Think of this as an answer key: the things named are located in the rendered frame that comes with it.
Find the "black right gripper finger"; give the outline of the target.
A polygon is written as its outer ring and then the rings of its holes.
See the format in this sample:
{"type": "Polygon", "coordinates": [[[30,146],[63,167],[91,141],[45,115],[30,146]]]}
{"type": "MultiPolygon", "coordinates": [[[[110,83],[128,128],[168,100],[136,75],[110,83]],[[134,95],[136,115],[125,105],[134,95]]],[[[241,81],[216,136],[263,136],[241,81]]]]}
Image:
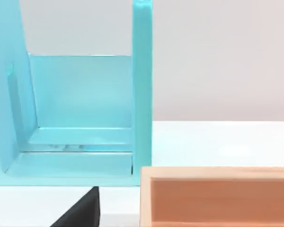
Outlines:
{"type": "Polygon", "coordinates": [[[50,227],[99,227],[99,187],[92,187],[50,227]]]}

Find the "light blue rack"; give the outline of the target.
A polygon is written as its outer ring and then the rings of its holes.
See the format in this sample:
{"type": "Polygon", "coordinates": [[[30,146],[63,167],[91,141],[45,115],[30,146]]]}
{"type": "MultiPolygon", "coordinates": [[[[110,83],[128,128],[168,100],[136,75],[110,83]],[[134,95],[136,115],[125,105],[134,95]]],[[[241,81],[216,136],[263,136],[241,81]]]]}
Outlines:
{"type": "Polygon", "coordinates": [[[0,186],[138,186],[151,166],[153,0],[132,0],[129,55],[27,51],[0,0],[0,186]]]}

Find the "shallow salmon-coloured box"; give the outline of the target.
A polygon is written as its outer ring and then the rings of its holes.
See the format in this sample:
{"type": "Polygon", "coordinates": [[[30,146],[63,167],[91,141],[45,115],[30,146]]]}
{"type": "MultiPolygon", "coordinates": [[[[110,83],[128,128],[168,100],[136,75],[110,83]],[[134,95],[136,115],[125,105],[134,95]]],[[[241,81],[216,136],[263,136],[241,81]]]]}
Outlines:
{"type": "Polygon", "coordinates": [[[284,227],[284,167],[143,167],[139,227],[284,227]]]}

